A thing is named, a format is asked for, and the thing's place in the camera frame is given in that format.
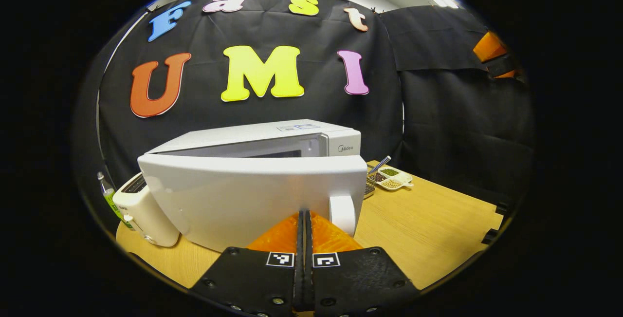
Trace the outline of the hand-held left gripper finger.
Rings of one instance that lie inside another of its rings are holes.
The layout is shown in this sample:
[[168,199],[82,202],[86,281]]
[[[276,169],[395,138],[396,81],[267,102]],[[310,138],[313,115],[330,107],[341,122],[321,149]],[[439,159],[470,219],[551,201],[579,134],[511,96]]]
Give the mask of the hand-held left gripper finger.
[[294,317],[305,302],[305,211],[295,228],[293,253],[226,248],[191,295],[234,317]]
[[312,215],[304,212],[304,309],[315,317],[390,317],[420,296],[379,246],[314,253]]

